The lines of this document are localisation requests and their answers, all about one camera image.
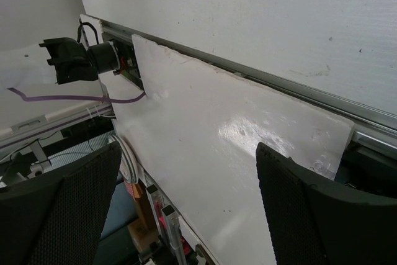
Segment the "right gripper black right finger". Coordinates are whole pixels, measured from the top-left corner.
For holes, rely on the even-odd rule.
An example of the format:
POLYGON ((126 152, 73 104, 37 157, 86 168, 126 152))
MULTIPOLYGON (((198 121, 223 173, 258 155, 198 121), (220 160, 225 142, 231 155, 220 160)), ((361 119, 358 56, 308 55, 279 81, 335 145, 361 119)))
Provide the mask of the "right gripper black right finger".
POLYGON ((256 168, 277 264, 396 264, 396 199, 334 182, 264 143, 256 168))

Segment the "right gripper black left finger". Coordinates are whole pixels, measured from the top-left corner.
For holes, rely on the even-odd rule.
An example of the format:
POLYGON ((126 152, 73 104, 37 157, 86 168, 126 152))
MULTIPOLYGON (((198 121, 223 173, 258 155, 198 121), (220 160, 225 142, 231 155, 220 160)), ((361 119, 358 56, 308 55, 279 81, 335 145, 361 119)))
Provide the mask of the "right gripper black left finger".
POLYGON ((1 188, 1 264, 92 264, 121 157, 114 141, 73 163, 1 188))

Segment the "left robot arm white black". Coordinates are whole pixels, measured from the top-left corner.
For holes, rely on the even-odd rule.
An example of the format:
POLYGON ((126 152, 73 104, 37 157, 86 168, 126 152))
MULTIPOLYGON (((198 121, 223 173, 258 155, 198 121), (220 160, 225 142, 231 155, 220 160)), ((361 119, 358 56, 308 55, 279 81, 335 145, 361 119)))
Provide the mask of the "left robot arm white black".
POLYGON ((1 52, 1 91, 33 84, 95 81, 100 74, 120 67, 118 49, 113 42, 85 48, 72 38, 46 39, 1 52))

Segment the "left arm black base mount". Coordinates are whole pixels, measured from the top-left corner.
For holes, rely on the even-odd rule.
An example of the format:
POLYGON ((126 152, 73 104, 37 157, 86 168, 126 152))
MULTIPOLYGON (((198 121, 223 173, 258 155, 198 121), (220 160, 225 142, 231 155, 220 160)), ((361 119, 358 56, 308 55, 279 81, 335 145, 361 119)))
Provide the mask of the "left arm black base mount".
POLYGON ((135 50, 132 44, 112 39, 120 58, 120 70, 118 73, 140 90, 144 90, 141 74, 136 60, 135 50))

